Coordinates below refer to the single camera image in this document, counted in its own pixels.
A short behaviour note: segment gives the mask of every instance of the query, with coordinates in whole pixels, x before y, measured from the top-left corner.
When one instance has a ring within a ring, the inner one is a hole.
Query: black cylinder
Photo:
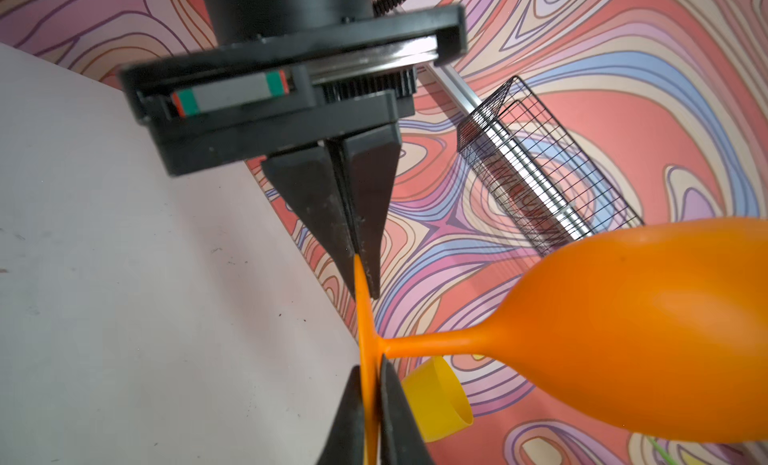
[[[373,17],[371,0],[205,0],[219,45]]]

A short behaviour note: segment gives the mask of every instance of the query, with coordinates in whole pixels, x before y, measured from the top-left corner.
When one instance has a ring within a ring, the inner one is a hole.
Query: psychedelic patterned backdrop
[[[471,48],[455,66],[472,88],[486,96],[522,75],[646,222],[766,216],[768,0],[409,0],[405,8],[449,2],[466,6]],[[0,0],[0,41],[119,86],[120,64],[209,48],[215,38],[202,0]],[[481,321],[538,260],[457,157],[460,114],[428,72],[419,81],[417,115],[401,122],[382,243],[375,317],[387,337]],[[336,267],[260,161],[248,165],[355,333]],[[405,375],[418,363],[396,365]],[[476,418],[430,445],[437,463],[662,463],[644,436],[576,412],[508,367],[482,356],[450,363]],[[765,443],[660,444],[688,465],[768,463]]]

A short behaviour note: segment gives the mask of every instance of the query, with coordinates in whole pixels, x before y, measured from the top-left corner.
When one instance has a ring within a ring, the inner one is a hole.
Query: yellow cup
[[[443,357],[432,357],[402,380],[408,404],[425,442],[438,441],[472,425],[472,407]]]

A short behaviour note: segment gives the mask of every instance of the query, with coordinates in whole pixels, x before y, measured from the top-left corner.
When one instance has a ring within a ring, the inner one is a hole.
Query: green and gray slider block
[[[285,71],[274,70],[176,90],[171,99],[179,115],[186,117],[289,93]]]

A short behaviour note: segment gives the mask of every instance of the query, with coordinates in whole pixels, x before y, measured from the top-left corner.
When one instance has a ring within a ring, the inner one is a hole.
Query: black wire basket
[[[458,152],[539,255],[595,233],[643,225],[519,76],[462,120]]]

